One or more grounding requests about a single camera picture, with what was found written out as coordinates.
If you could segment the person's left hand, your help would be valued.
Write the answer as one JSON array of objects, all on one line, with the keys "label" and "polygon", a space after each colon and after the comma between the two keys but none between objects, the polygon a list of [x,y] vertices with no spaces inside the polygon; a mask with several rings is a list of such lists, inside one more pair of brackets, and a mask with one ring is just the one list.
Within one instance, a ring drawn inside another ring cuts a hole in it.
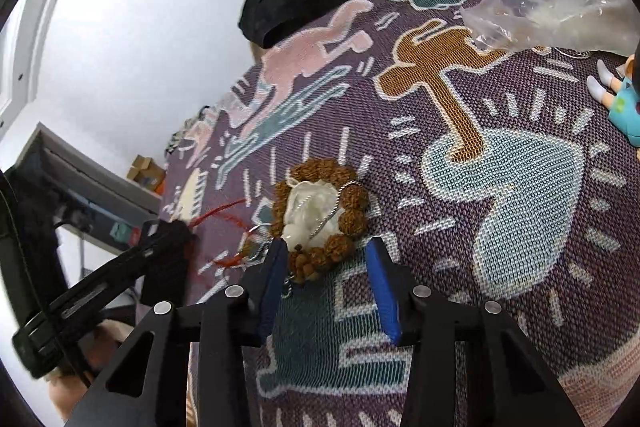
[{"label": "person's left hand", "polygon": [[[96,375],[110,363],[117,348],[126,340],[134,328],[128,324],[104,320],[80,342],[80,349],[90,369],[85,379],[92,384]],[[68,421],[74,407],[84,397],[88,387],[70,369],[55,369],[44,377],[48,383],[48,394],[58,416]]]}]

